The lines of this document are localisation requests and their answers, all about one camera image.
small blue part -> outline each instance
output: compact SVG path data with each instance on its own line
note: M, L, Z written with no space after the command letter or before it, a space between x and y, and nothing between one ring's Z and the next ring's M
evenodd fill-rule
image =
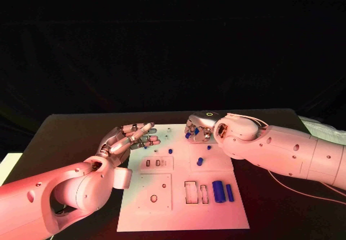
M214 190L215 202L218 204L224 203L226 201L226 196L225 196L222 181L212 182L212 190Z
M231 189L229 184L225 186L225 189L226 189L226 195L228 195L229 202L234 202L235 198L234 198L234 193L232 193L232 189Z
M202 163L203 163L203 158L201 157L201 158L198 159L198 161L196 161L196 164L201 166Z

table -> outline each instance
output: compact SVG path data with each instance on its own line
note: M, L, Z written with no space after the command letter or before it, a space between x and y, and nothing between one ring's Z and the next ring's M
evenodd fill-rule
M82 162L115 127L133 123L183 124L195 111L51 115L4 181ZM215 110L264 120L270 125L309 133L291 109ZM74 223L53 239L340 239L346 236L346 206L286 189L270 173L245 160L232 160L250 229L117 232L123 190L113 189L104 207ZM293 189L326 198L345 198L319 182L276 175Z

